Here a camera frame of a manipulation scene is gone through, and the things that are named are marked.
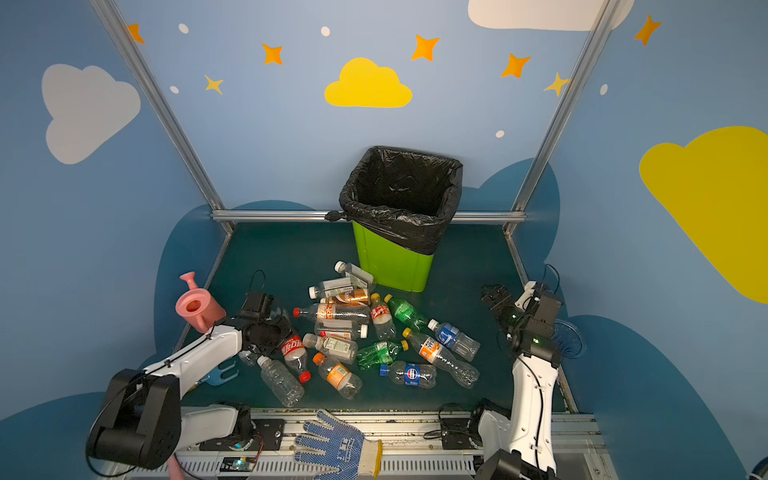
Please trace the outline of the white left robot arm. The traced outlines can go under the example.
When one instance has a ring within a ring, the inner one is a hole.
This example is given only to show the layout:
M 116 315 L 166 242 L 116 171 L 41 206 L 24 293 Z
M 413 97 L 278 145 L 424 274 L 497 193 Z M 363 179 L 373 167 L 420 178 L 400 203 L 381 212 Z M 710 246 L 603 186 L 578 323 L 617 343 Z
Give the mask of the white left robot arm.
M 188 446 L 227 437 L 249 440 L 246 407 L 187 408 L 182 399 L 222 362 L 242 351 L 271 356 L 291 332 L 289 314 L 274 296 L 250 293 L 236 315 L 204 324 L 198 339 L 166 359 L 118 372 L 91 426 L 86 459 L 156 469 Z

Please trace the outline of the red label cola bottle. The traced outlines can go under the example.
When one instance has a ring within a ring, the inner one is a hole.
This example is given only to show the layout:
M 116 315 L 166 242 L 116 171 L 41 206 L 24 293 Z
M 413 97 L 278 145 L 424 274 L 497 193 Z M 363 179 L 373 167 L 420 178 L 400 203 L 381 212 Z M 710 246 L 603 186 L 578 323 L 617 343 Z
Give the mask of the red label cola bottle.
M 299 382 L 307 383 L 311 379 L 311 373 L 308 367 L 308 353 L 301 338 L 292 333 L 281 344 L 280 351 L 286 365 L 297 374 Z

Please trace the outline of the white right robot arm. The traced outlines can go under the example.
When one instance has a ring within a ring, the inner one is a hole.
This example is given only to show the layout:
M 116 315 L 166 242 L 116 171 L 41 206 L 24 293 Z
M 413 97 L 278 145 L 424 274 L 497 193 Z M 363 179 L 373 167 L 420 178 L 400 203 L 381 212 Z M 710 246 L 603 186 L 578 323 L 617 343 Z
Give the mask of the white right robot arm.
M 485 285 L 481 299 L 506 334 L 514 361 L 510 412 L 488 406 L 478 410 L 484 457 L 478 476 L 555 479 L 551 416 L 562 355 L 554 331 L 562 302 L 536 281 L 526 284 L 518 299 L 501 284 Z

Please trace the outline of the clear white-cap bottle front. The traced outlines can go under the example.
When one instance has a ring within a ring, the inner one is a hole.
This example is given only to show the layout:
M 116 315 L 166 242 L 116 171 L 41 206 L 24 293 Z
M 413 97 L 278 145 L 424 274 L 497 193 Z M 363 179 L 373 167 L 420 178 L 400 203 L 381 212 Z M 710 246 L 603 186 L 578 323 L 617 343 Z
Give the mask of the clear white-cap bottle front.
M 295 407 L 305 395 L 305 390 L 280 361 L 266 356 L 257 359 L 262 381 L 267 385 L 280 403 L 287 408 Z

